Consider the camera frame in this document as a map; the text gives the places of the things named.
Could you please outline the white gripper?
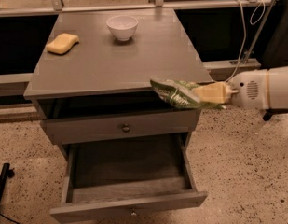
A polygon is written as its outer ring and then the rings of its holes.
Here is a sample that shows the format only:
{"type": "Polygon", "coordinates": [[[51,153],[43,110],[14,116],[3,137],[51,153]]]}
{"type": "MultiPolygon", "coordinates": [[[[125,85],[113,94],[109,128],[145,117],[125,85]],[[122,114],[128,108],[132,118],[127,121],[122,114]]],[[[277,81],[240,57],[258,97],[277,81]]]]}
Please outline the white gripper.
{"type": "Polygon", "coordinates": [[[241,72],[228,83],[215,82],[193,90],[202,102],[231,104],[244,109],[268,109],[268,70],[241,72]]]}

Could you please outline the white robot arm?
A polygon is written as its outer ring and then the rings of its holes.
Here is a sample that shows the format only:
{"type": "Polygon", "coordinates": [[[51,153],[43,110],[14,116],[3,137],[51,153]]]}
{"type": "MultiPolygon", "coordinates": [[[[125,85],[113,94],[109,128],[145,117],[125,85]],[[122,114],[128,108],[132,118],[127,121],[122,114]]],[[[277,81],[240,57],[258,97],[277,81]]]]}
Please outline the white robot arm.
{"type": "Polygon", "coordinates": [[[228,82],[199,86],[193,93],[202,102],[288,110],[288,66],[242,72],[228,82]]]}

